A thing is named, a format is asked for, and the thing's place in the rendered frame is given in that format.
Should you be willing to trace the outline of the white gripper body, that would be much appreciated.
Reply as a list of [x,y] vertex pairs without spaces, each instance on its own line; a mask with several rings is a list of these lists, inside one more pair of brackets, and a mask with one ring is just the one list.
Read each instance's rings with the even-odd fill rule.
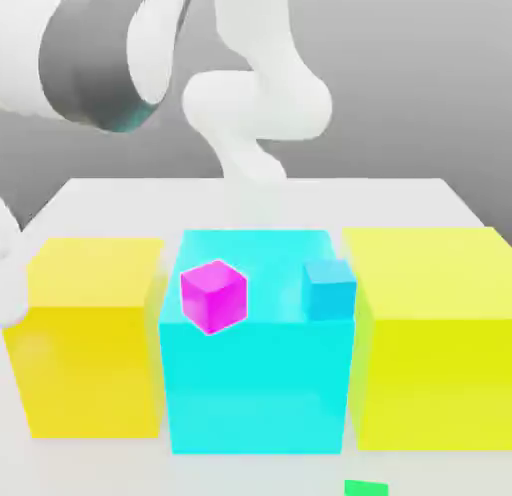
[[16,231],[0,243],[0,328],[19,324],[28,312],[27,259],[24,239]]

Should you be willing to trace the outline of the small magenta cube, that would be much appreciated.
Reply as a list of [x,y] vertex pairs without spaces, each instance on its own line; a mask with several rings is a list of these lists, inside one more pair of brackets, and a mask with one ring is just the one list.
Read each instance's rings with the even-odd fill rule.
[[206,335],[248,316],[248,280],[220,259],[182,272],[180,296],[183,314]]

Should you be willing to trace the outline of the small blue cube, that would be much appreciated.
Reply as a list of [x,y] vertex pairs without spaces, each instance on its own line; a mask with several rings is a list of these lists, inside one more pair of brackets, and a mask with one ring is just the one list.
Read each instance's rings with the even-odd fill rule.
[[303,266],[302,307],[309,320],[354,316],[357,280],[344,259],[323,259]]

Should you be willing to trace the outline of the small green cube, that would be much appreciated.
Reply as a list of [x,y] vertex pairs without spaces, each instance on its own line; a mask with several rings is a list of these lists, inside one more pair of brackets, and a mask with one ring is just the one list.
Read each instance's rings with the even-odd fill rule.
[[345,480],[344,496],[389,496],[389,486],[382,482]]

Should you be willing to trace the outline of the large cyan box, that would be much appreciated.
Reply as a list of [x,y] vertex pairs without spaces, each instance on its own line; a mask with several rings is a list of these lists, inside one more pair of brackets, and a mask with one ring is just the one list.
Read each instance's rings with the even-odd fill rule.
[[[248,280],[248,316],[204,334],[180,274],[220,259]],[[160,314],[171,446],[178,454],[337,454],[354,316],[312,321],[306,262],[340,259],[324,230],[187,230]]]

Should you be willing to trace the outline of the large lime yellow box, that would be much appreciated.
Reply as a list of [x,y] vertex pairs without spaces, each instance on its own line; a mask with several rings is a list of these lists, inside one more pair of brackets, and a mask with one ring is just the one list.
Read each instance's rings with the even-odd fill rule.
[[512,245],[490,227],[350,227],[349,410],[363,451],[512,451]]

